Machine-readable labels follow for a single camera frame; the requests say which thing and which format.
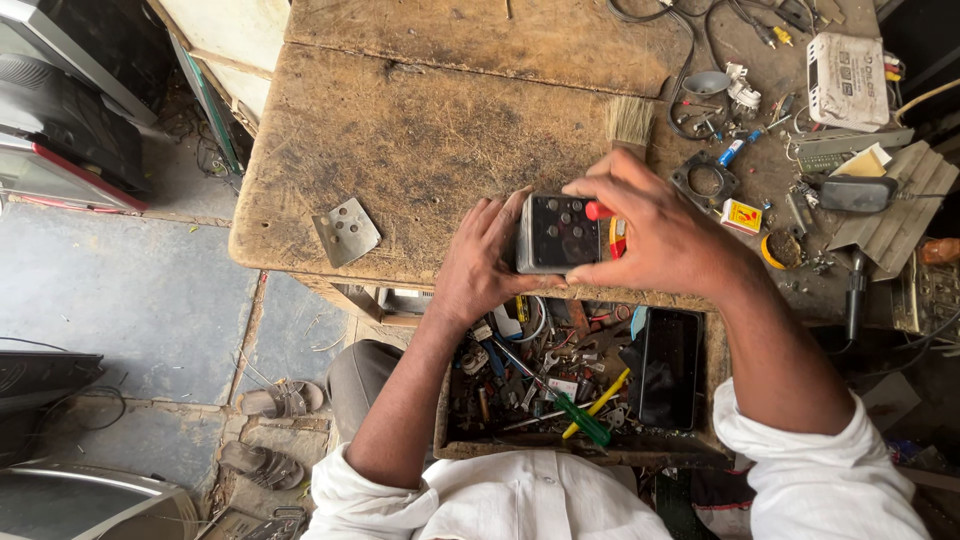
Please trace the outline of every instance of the wooden table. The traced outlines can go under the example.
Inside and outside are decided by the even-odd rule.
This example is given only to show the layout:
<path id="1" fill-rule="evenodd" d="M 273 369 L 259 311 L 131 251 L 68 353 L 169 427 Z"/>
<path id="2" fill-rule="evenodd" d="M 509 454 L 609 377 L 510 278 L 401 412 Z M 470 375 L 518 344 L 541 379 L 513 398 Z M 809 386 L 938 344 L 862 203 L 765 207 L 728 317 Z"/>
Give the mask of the wooden table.
<path id="1" fill-rule="evenodd" d="M 837 2 L 847 21 L 831 24 L 831 31 L 879 36 L 871 0 Z M 680 3 L 691 12 L 708 5 Z M 656 6 L 652 0 L 620 5 L 637 14 Z M 557 192 L 582 175 L 608 149 L 603 106 L 611 94 L 660 98 L 647 160 L 663 177 L 701 149 L 719 156 L 730 144 L 683 140 L 664 121 L 662 99 L 689 48 L 686 32 L 669 17 L 620 22 L 602 0 L 513 0 L 511 7 L 507 20 L 500 2 L 294 2 L 230 232 L 234 260 L 289 272 L 369 324 L 396 322 L 363 286 L 431 290 L 461 217 L 477 199 L 527 184 Z M 758 15 L 781 24 L 771 13 Z M 694 25 L 702 28 L 703 19 Z M 747 65 L 748 80 L 764 96 L 751 129 L 768 123 L 771 104 L 789 91 L 805 104 L 808 36 L 791 29 L 796 46 L 772 50 L 728 7 L 717 9 L 710 30 L 720 60 Z M 701 42 L 691 73 L 706 69 Z M 794 169 L 778 134 L 763 137 L 731 166 L 742 181 L 734 198 L 755 207 L 773 202 L 774 228 L 786 227 L 784 196 Z M 383 241 L 332 268 L 311 217 L 351 197 Z M 825 211 L 817 219 L 820 231 L 804 245 L 814 256 L 840 221 Z M 731 234 L 759 249 L 760 235 Z M 807 266 L 770 273 L 779 283 L 808 288 L 782 289 L 804 320 L 841 320 L 846 271 L 817 276 Z M 707 404 L 696 431 L 699 441 L 724 452 L 708 419 L 713 390 L 730 375 L 729 351 L 711 303 L 590 286 L 541 293 L 706 312 Z M 469 454 L 445 441 L 445 430 L 438 437 L 438 455 Z M 633 456 L 639 461 L 632 464 L 661 459 Z"/>

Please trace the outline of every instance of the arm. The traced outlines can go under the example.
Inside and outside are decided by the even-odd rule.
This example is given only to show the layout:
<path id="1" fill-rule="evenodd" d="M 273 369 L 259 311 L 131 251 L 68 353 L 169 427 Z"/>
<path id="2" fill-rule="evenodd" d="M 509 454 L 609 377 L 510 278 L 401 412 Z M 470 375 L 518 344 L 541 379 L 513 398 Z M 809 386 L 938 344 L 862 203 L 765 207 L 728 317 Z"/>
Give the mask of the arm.
<path id="1" fill-rule="evenodd" d="M 611 152 L 564 192 L 596 197 L 629 227 L 623 258 L 576 268 L 567 282 L 707 297 L 726 321 L 743 415 L 805 433 L 835 434 L 847 426 L 850 392 L 760 259 L 722 226 L 624 150 Z M 747 305 L 749 312 L 741 308 Z"/>
<path id="2" fill-rule="evenodd" d="M 501 259 L 531 191 L 481 199 L 453 236 L 430 307 L 347 448 L 347 464 L 365 479 L 417 489 L 446 366 L 469 326 L 516 294 L 565 286 L 559 276 L 514 274 Z"/>
<path id="3" fill-rule="evenodd" d="M 927 537 L 913 485 L 756 255 L 628 152 L 564 192 L 597 197 L 630 228 L 624 258 L 576 268 L 567 282 L 699 294 L 723 314 L 733 379 L 717 388 L 713 425 L 757 462 L 754 538 Z"/>

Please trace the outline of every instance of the knee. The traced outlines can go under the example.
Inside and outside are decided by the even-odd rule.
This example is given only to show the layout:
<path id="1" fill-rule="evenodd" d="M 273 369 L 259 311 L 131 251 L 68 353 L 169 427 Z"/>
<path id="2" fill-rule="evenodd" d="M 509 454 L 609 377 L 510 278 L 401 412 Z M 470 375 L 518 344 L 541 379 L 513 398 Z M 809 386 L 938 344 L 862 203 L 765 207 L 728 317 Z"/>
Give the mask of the knee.
<path id="1" fill-rule="evenodd" d="M 393 345 L 375 339 L 362 339 L 348 345 L 333 358 L 326 371 L 327 385 L 331 382 L 336 384 L 337 380 L 344 378 L 363 379 L 370 374 L 384 372 L 389 375 L 401 356 L 403 351 Z"/>

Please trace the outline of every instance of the sandal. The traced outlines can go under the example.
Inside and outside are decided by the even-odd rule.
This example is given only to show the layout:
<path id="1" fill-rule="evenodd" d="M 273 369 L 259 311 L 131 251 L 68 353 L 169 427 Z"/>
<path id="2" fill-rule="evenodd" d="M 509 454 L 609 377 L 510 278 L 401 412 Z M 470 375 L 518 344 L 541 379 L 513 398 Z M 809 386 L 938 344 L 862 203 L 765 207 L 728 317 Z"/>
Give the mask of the sandal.
<path id="1" fill-rule="evenodd" d="M 240 394 L 236 409 L 246 416 L 262 414 L 274 420 L 303 416 L 323 404 L 324 392 L 320 386 L 307 380 L 290 380 Z"/>
<path id="2" fill-rule="evenodd" d="M 240 441 L 220 447 L 217 462 L 271 491 L 295 488 L 303 480 L 303 467 L 293 457 Z"/>

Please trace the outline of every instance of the person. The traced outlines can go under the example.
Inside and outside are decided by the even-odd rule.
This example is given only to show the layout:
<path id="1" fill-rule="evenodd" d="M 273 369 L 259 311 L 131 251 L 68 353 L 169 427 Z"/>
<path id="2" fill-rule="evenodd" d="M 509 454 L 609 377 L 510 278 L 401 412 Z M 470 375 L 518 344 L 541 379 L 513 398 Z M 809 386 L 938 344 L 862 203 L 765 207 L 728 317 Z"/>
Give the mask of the person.
<path id="1" fill-rule="evenodd" d="M 501 256 L 530 191 L 467 212 L 405 352 L 362 341 L 331 364 L 327 391 L 349 442 L 314 467 L 317 509 L 304 539 L 669 538 L 636 494 L 575 455 L 518 451 L 423 471 L 444 373 L 470 325 L 516 294 L 575 283 L 691 293 L 717 306 L 733 376 L 716 390 L 712 420 L 724 444 L 756 462 L 754 538 L 928 537 L 910 506 L 913 485 L 753 252 L 613 150 L 563 192 L 627 221 L 625 256 L 565 281 L 517 275 Z"/>

